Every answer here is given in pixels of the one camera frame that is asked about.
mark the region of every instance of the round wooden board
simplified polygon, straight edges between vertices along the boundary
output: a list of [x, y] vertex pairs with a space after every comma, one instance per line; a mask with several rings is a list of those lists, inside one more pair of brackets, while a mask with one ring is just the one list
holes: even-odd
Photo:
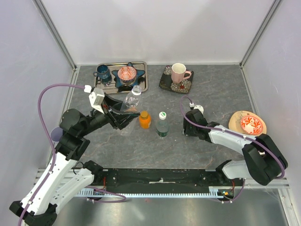
[[230, 118], [229, 129], [234, 130], [234, 131], [239, 132], [239, 133], [247, 134], [247, 133], [245, 133], [243, 131], [243, 129], [240, 126], [240, 120], [241, 120], [241, 118], [244, 117], [244, 116], [246, 116], [246, 115], [252, 115], [252, 116], [258, 117], [262, 121], [262, 124], [263, 124], [263, 131], [262, 131], [262, 133], [264, 133], [264, 134], [267, 133], [267, 126], [264, 123], [264, 121], [258, 115], [254, 114], [252, 112], [248, 112], [248, 111], [238, 111], [238, 112], [235, 112], [231, 116], [231, 118]]

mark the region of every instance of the white bottle cap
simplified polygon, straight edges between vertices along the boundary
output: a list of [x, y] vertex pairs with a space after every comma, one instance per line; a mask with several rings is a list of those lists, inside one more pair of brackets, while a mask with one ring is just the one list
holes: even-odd
[[132, 88], [132, 94], [135, 96], [139, 96], [141, 94], [141, 88], [138, 85], [134, 85]]
[[166, 119], [166, 113], [165, 112], [160, 112], [159, 113], [159, 118], [162, 119], [162, 120]]

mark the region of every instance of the plastic water bottle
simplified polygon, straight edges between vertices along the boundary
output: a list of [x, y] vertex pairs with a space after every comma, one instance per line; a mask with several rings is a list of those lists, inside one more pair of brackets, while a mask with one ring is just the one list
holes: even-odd
[[[141, 108], [141, 88], [138, 85], [135, 85], [132, 88], [132, 91], [127, 95], [125, 100], [122, 103], [121, 111], [124, 112], [140, 112]], [[134, 129], [137, 118], [133, 119], [128, 126], [123, 128], [122, 130], [118, 130], [120, 135], [130, 136], [131, 132]]]
[[159, 119], [156, 121], [157, 133], [160, 137], [166, 137], [169, 130], [169, 124], [166, 119], [166, 113], [160, 112]]

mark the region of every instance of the white wall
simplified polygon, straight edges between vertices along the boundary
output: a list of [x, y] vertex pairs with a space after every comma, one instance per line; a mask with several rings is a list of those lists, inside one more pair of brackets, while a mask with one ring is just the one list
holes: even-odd
[[247, 61], [245, 72], [268, 134], [288, 161], [301, 210], [301, 2], [284, 0]]
[[[40, 92], [69, 82], [71, 68], [31, 0], [4, 0], [0, 7], [0, 225], [17, 225], [8, 208], [33, 187], [49, 155], [38, 117]], [[42, 113], [55, 127], [66, 88], [45, 94]]]
[[43, 0], [76, 64], [240, 62], [273, 0]]

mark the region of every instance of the bottle label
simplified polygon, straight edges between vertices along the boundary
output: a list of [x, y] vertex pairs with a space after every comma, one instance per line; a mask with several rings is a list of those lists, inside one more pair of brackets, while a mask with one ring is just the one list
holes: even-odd
[[158, 135], [159, 135], [160, 137], [166, 137], [167, 134], [168, 134], [168, 132], [162, 133], [162, 132], [160, 132], [160, 131], [158, 131], [158, 130], [157, 130], [157, 133], [158, 133]]

